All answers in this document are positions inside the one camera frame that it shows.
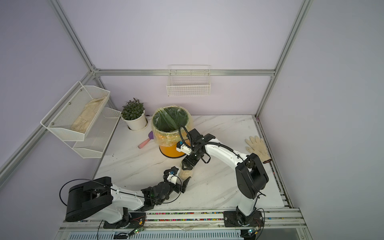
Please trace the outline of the upper white mesh shelf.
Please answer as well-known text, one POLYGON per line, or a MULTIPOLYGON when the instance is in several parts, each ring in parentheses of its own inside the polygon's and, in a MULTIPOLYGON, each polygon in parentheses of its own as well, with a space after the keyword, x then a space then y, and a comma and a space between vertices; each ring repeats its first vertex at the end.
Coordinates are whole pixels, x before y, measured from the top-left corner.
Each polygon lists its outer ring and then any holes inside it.
POLYGON ((101 114, 103 108, 110 99, 110 91, 96 87, 84 86, 77 82, 62 97, 61 103, 57 103, 41 120, 41 125, 58 137, 61 141, 82 142, 101 114), (96 112, 91 114, 86 128, 80 130, 74 124, 79 124, 80 116, 89 103, 98 102, 96 112))

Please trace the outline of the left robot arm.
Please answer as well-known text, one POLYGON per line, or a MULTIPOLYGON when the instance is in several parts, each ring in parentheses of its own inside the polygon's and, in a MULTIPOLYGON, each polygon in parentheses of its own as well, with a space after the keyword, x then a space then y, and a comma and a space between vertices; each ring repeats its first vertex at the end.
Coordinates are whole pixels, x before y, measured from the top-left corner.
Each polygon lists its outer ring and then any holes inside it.
POLYGON ((128 221, 129 211, 147 212, 155 206, 170 204, 172 193, 185 193, 191 176, 174 166, 165 170, 163 181, 138 192, 120 188, 111 177, 88 180, 69 189, 65 206, 66 222, 100 218, 109 224, 128 221))

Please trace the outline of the glass oatmeal jar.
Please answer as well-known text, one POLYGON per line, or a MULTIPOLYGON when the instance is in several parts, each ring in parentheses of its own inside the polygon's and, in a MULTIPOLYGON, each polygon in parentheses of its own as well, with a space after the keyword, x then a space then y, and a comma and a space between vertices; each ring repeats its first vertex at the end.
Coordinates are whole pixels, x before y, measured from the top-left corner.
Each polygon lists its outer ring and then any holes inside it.
POLYGON ((194 172, 195 172, 195 169, 192 169, 192 170, 184 170, 183 169, 183 163, 180 163, 180 170, 178 172, 178 177, 181 179, 181 180, 186 180, 187 178, 189 177, 193 177, 194 175, 194 172))

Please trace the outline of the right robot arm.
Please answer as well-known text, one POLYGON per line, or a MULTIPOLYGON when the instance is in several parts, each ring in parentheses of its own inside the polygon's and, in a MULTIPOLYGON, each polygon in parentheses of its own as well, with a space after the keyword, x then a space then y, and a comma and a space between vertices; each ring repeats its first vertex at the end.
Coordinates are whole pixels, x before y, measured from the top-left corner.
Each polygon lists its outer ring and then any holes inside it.
POLYGON ((227 164, 236 173, 237 186, 242 197, 236 208, 236 217, 243 224, 250 221, 256 214, 256 202, 259 195, 262 195, 266 184, 269 182, 267 171, 258 155, 240 153, 224 145, 215 136, 201 135, 196 129, 187 133, 187 143, 184 138, 177 143, 178 152, 185 154, 182 160, 182 170, 192 171, 199 161, 208 164, 204 156, 209 159, 215 157, 227 164))

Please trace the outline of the potted green plant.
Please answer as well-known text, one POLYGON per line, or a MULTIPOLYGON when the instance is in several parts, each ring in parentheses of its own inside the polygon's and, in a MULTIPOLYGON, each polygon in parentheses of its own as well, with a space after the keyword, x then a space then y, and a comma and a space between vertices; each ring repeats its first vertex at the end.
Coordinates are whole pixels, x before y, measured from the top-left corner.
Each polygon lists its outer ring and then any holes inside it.
POLYGON ((136 98, 126 102, 123 106, 121 116, 128 128, 132 131, 143 130, 148 124, 144 104, 136 98))

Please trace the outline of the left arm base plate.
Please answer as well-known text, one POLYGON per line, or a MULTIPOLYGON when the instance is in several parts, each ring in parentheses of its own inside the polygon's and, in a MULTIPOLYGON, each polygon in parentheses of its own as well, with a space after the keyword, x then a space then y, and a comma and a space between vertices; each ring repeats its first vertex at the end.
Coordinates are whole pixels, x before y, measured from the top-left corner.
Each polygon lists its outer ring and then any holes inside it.
POLYGON ((133 212, 124 215, 123 219, 115 224, 104 221, 104 229, 135 229, 143 226, 146 220, 146 213, 133 212))

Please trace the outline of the orange trash bin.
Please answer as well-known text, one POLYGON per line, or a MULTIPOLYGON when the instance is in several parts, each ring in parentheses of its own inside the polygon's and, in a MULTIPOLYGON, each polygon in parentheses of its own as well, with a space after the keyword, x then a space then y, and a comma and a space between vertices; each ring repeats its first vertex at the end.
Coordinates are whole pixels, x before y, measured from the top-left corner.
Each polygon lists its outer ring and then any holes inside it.
POLYGON ((159 150, 162 155, 170 159, 177 159, 186 155, 183 152, 177 151, 177 145, 173 145, 171 147, 159 146, 159 150))

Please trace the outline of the white mesh shelf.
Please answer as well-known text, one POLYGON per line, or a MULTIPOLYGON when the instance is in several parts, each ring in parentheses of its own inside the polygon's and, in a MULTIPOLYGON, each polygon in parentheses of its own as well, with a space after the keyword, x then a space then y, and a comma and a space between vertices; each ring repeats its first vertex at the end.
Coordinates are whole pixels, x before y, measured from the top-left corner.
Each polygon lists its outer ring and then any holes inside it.
POLYGON ((105 107, 85 140, 76 142, 73 150, 83 159, 99 159, 103 156, 112 134, 120 120, 121 112, 105 107))
POLYGON ((110 99, 110 91, 96 87, 84 86, 77 82, 62 97, 61 103, 57 103, 41 120, 41 125, 58 137, 61 141, 82 142, 101 114, 103 108, 110 99), (98 102, 96 112, 91 114, 86 128, 80 130, 74 124, 79 124, 80 116, 89 103, 98 102))

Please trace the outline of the aluminium mounting rail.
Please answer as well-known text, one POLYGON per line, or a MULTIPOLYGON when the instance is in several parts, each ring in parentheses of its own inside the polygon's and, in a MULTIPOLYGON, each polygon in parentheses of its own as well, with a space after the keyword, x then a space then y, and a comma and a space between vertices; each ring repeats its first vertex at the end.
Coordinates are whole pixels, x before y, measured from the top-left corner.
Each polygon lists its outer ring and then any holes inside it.
POLYGON ((107 229, 106 223, 64 222, 56 240, 311 240, 299 209, 266 209, 256 226, 227 227, 224 210, 151 211, 126 229, 107 229))

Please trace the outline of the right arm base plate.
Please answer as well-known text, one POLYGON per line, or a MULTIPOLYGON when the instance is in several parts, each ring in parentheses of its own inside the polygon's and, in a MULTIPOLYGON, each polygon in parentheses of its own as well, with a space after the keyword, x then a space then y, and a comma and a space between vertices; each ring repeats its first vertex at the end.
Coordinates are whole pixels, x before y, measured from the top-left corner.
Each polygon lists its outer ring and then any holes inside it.
POLYGON ((225 227, 263 227, 265 225, 261 211, 253 211, 245 216, 241 211, 224 211, 225 227))

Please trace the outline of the beige cloth in shelf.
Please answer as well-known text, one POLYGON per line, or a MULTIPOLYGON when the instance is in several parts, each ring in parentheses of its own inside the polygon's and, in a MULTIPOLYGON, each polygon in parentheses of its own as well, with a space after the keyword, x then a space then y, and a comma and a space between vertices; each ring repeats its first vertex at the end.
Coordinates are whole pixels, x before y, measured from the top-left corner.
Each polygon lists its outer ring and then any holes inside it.
POLYGON ((92 99, 89 103, 87 103, 82 113, 72 124, 71 130, 85 134, 105 99, 106 97, 92 99))

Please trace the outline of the lower white mesh shelf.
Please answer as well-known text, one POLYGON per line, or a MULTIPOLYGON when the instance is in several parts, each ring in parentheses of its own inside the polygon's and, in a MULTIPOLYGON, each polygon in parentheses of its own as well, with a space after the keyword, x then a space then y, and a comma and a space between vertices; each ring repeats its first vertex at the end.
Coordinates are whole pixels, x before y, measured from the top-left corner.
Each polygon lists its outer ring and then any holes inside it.
POLYGON ((76 142, 73 150, 83 159, 99 159, 103 156, 112 134, 120 120, 121 112, 105 107, 85 140, 76 142))

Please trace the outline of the white work glove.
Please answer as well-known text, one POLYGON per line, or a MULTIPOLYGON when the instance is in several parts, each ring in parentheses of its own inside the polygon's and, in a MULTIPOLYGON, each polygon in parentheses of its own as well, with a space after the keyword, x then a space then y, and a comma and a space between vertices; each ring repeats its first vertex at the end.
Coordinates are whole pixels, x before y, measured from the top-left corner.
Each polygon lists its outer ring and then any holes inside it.
POLYGON ((258 136, 250 136, 248 139, 245 139, 245 142, 247 143, 247 151, 251 154, 256 154, 263 164, 267 164, 272 161, 272 158, 263 139, 258 136))

